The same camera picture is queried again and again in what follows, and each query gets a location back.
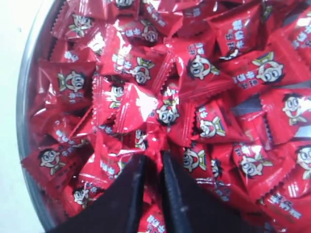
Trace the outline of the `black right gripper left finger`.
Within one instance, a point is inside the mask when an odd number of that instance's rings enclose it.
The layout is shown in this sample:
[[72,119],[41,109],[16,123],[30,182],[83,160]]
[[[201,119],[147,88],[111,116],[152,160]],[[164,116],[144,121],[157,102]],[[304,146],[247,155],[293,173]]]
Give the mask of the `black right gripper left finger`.
[[94,203],[53,233],[137,233],[143,208],[146,156],[132,157]]

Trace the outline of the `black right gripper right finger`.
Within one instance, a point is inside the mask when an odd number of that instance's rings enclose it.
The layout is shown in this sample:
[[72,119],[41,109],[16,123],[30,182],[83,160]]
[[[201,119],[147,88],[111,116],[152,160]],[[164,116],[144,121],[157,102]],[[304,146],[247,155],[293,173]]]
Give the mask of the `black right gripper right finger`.
[[260,233],[233,208],[198,186],[168,151],[161,153],[162,209],[168,233]]

